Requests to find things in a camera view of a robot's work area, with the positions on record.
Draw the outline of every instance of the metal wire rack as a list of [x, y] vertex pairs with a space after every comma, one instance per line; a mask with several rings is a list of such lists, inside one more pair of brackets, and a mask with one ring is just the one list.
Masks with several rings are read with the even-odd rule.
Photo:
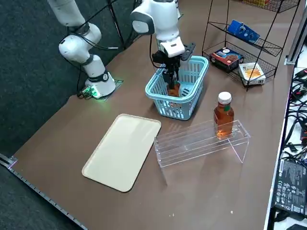
[[234, 0], [247, 5], [262, 8], [268, 11], [282, 13], [299, 5], [300, 0]]
[[[276, 74], [276, 71], [277, 71], [277, 68], [278, 68], [281, 56], [282, 56], [283, 48], [284, 48], [286, 40], [288, 38], [288, 35], [289, 35], [289, 32], [290, 32], [290, 28], [292, 26], [294, 17], [296, 15], [298, 6], [300, 4], [300, 0], [233, 0], [233, 1], [241, 2], [241, 3], [247, 4], [247, 5], [252, 5], [252, 6], [255, 6], [255, 7], [258, 7], [258, 8], [262, 8], [262, 9], [266, 9], [266, 10], [275, 12], [275, 16], [273, 18], [273, 21], [271, 23], [271, 26], [269, 28], [269, 31], [268, 31], [267, 35], [265, 36], [264, 39], [259, 38], [255, 43], [251, 43], [251, 42], [245, 41], [245, 40], [243, 40], [241, 38], [238, 38], [237, 36], [229, 33], [227, 31], [227, 29], [228, 29], [228, 26], [229, 26], [228, 15], [229, 15], [229, 4], [230, 4], [229, 2], [230, 2], [230, 0], [228, 0], [228, 4], [227, 4], [227, 18], [226, 18], [226, 22], [225, 23], [211, 22], [210, 21], [210, 14], [211, 14], [211, 9], [212, 9], [212, 4], [213, 4], [213, 0], [211, 0], [211, 5], [210, 5], [210, 9], [209, 9], [209, 16], [208, 16], [206, 31], [205, 31], [205, 35], [204, 35], [204, 39], [203, 39], [203, 43], [202, 43], [202, 55], [204, 57], [209, 57], [209, 55], [211, 53], [213, 53], [213, 52], [215, 52], [215, 51], [217, 51], [217, 50], [219, 50], [219, 49], [221, 49], [223, 47], [227, 47], [227, 48], [229, 48], [229, 49], [231, 49], [233, 51], [236, 51], [237, 53], [240, 53], [241, 55], [243, 55], [244, 63], [253, 63], [253, 62], [255, 62], [254, 69], [255, 69], [256, 63], [258, 63], [260, 65], [260, 67], [261, 67], [261, 69], [262, 69], [266, 79], [268, 79], [268, 78], [270, 78], [272, 76], [274, 76], [274, 78], [275, 78], [275, 74]], [[273, 24], [274, 24], [274, 22], [276, 20], [277, 14], [282, 13], [282, 12], [284, 12], [286, 10], [291, 9], [291, 8], [295, 8], [295, 12], [294, 12], [292, 20], [290, 22], [290, 26], [289, 26], [288, 32], [286, 34], [286, 38], [284, 40], [283, 45], [279, 46], [279, 45], [273, 44], [271, 42], [268, 42], [267, 39], [268, 39], [268, 36], [269, 36], [270, 31], [272, 29], [272, 26], [273, 26]], [[214, 45], [214, 46], [212, 46], [210, 48], [204, 48], [208, 25], [211, 25], [214, 28], [217, 28], [217, 29], [223, 31], [225, 33], [225, 37], [224, 37], [224, 41], [223, 42], [221, 42], [219, 44], [216, 44], [216, 45]], [[227, 42], [227, 35], [231, 35], [231, 36], [233, 36], [233, 37], [235, 37], [235, 38], [237, 38], [237, 39], [239, 39], [241, 41], [244, 41], [245, 43], [249, 44], [250, 46], [253, 46], [253, 47], [257, 48], [258, 50], [260, 50], [259, 53], [257, 55], [251, 54], [250, 52], [245, 51], [244, 49], [239, 48], [238, 46], [233, 45], [233, 44]], [[260, 55], [261, 55], [262, 52], [268, 53], [268, 54], [270, 54], [270, 55], [272, 55], [274, 57], [279, 56], [277, 65], [274, 66], [274, 65], [270, 64], [269, 62], [264, 61], [263, 59], [261, 59]], [[241, 78], [241, 76], [240, 76], [240, 74], [239, 74], [238, 68], [234, 69], [233, 71], [231, 71], [227, 75], [229, 77], [231, 77], [232, 79], [235, 79], [237, 81], [241, 81], [243, 86], [245, 86], [247, 90], [248, 90], [248, 88], [250, 86], [250, 83], [252, 81], [256, 80], [256, 79], [253, 79], [253, 78], [249, 78], [249, 80], [247, 81], [247, 84], [244, 83], [242, 78]]]
[[[244, 57], [244, 63], [251, 63], [251, 62], [257, 61], [257, 57], [255, 55], [241, 49], [240, 47], [238, 47], [238, 46], [236, 46], [236, 45], [234, 45], [230, 42], [226, 42], [226, 45], [225, 45], [224, 42], [220, 42], [220, 43], [204, 50], [202, 55], [204, 57], [207, 57], [208, 59], [210, 59], [209, 56], [210, 56], [211, 53], [213, 53], [214, 51], [219, 50], [223, 47], [227, 47], [227, 48], [241, 54]], [[269, 62], [266, 62], [266, 61], [264, 61], [260, 58], [258, 59], [257, 63], [260, 65], [266, 79], [269, 79], [270, 77], [274, 76], [274, 72], [276, 70], [276, 67], [274, 65], [272, 65]], [[242, 81], [243, 79], [242, 79], [242, 77], [239, 73], [239, 68], [236, 68], [233, 71], [231, 71], [230, 73], [228, 73], [228, 76], [231, 77], [234, 80], [237, 80], [237, 81], [240, 81], [240, 82], [243, 83], [243, 81]]]
[[[218, 28], [219, 30], [222, 30], [224, 32], [226, 32], [227, 34], [233, 36], [233, 37], [236, 37], [234, 36], [233, 34], [229, 33], [227, 31], [227, 28], [229, 27], [229, 24], [226, 25], [225, 23], [215, 23], [215, 22], [208, 22], [208, 24], [211, 24], [213, 25], [215, 28]], [[251, 46], [253, 47], [256, 47], [257, 49], [261, 49], [261, 47], [263, 46], [263, 52], [265, 53], [268, 53], [268, 54], [271, 54], [273, 55], [274, 57], [278, 56], [279, 53], [282, 51], [282, 47], [278, 46], [278, 45], [275, 45], [271, 42], [268, 42], [268, 41], [265, 41], [261, 38], [259, 38], [255, 43], [251, 43], [251, 42], [247, 42], [247, 41], [244, 41], [248, 44], [250, 44]]]

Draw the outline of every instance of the white bottle cap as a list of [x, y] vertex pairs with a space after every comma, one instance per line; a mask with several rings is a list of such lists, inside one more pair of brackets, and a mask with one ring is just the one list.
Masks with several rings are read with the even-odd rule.
[[217, 98], [217, 101], [221, 104], [231, 103], [231, 94], [229, 92], [221, 92]]

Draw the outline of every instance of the beige tray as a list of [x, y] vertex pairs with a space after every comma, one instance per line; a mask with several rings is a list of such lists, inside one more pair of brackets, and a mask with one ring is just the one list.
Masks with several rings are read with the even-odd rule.
[[83, 176], [128, 192], [160, 128], [157, 120], [119, 115], [84, 165]]

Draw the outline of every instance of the snack box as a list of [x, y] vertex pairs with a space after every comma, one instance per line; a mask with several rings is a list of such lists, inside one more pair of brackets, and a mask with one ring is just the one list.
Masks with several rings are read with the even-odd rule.
[[232, 20], [227, 31], [232, 35], [238, 37], [239, 39], [247, 41], [249, 43], [255, 43], [260, 37], [258, 33], [253, 31], [247, 25], [236, 20]]
[[240, 76], [243, 78], [242, 80], [243, 80], [244, 85], [248, 84], [249, 78], [250, 78], [249, 85], [264, 84], [266, 77], [261, 67], [259, 66], [258, 63], [256, 64], [255, 69], [254, 69], [254, 66], [255, 66], [255, 62], [239, 64], [239, 73], [240, 73]]
[[241, 54], [224, 47], [211, 53], [209, 60], [216, 67], [229, 73], [236, 69], [239, 66], [239, 63], [243, 63], [244, 57]]

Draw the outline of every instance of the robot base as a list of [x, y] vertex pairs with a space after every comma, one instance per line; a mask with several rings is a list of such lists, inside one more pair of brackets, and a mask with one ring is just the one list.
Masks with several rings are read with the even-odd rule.
[[104, 96], [108, 96], [115, 90], [116, 85], [115, 85], [114, 79], [112, 78], [109, 72], [108, 72], [108, 75], [109, 75], [109, 78], [106, 82], [103, 82], [103, 81], [91, 82], [89, 80], [86, 80], [85, 86], [87, 88], [88, 87], [91, 88], [92, 97], [98, 99]]

